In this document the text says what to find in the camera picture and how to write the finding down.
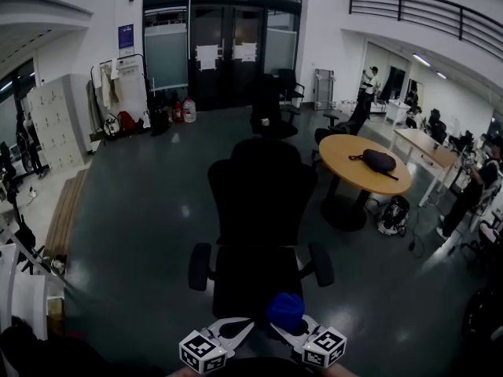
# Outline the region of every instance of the ceiling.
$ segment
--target ceiling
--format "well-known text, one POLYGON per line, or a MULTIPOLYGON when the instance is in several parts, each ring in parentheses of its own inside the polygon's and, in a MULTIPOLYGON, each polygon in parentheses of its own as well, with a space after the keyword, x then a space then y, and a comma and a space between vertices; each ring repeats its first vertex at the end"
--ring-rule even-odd
POLYGON ((403 56, 413 60, 413 54, 423 57, 431 68, 444 74, 449 80, 455 81, 465 88, 479 95, 485 101, 489 101, 500 113, 503 114, 503 89, 494 82, 486 79, 479 73, 462 64, 435 52, 423 49, 391 38, 383 38, 375 35, 367 35, 370 42, 374 41, 382 47, 400 52, 403 56))
POLYGON ((0 66, 22 49, 30 49, 30 44, 49 32, 51 30, 47 29, 47 26, 0 26, 0 66))

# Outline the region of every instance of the round wooden table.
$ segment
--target round wooden table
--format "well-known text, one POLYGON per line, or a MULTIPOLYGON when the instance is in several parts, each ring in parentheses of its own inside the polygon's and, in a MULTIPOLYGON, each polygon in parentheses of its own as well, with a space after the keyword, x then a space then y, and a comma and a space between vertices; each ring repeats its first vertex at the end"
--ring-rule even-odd
POLYGON ((348 232, 365 226, 365 203, 371 192, 385 196, 403 194, 412 181, 407 166, 399 157, 382 145, 362 137, 346 134, 326 137, 320 143, 320 157, 334 173, 327 196, 321 205, 321 213, 330 225, 348 232), (349 159, 349 156, 361 155, 366 149, 384 152, 395 158, 396 168, 390 174, 398 180, 374 172, 361 160, 349 159), (362 190, 356 202, 345 196, 336 196, 340 179, 362 190))

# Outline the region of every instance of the gray floor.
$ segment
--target gray floor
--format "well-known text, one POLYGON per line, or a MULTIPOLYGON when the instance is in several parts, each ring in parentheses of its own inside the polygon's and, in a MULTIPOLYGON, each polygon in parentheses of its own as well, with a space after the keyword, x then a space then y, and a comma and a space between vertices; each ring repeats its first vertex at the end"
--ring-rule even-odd
MULTIPOLYGON (((214 321, 211 289, 195 292, 187 284, 193 245, 218 237, 207 169, 252 136, 249 112, 198 113, 195 123, 174 125, 163 136, 124 138, 99 148, 70 246, 68 333, 113 362, 165 372, 182 366, 178 342, 214 321)), ((315 148, 314 130, 326 124, 321 113, 303 112, 296 119, 299 134, 289 141, 306 163, 315 148)), ((388 144, 368 127, 360 135, 388 144)), ((382 236, 370 217, 359 232, 334 230, 319 211, 331 174, 323 166, 318 174, 297 253, 305 263, 307 243, 323 243, 336 282, 321 289, 313 276, 303 281, 307 313, 348 337, 341 363, 361 376, 446 375, 461 348, 464 307, 484 283, 467 272, 459 252, 446 256, 459 234, 442 245, 435 235, 439 210, 432 206, 420 213, 417 232, 424 247, 418 243, 413 253, 407 250, 410 230, 405 238, 382 236)), ((413 208, 409 226, 430 180, 417 167, 406 193, 413 208)), ((358 194, 344 183, 339 192, 358 194)), ((440 210, 445 213, 452 202, 447 192, 440 197, 440 210)), ((371 203, 368 207, 376 210, 371 203)), ((254 331, 239 354, 288 357, 289 349, 254 331)))

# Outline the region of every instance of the balcony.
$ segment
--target balcony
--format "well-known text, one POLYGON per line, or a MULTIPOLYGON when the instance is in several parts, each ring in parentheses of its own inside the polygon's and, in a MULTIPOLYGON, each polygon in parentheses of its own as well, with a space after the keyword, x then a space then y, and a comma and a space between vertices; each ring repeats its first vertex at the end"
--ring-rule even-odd
POLYGON ((350 0, 349 14, 387 17, 447 33, 503 61, 503 24, 447 0, 350 0))

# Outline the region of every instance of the white locker cabinet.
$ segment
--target white locker cabinet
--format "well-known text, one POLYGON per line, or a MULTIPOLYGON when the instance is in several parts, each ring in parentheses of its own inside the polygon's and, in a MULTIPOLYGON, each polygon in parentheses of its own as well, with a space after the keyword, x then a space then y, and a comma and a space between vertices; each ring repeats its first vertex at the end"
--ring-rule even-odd
POLYGON ((70 75, 28 94, 31 117, 52 171, 84 164, 86 146, 75 111, 70 75))

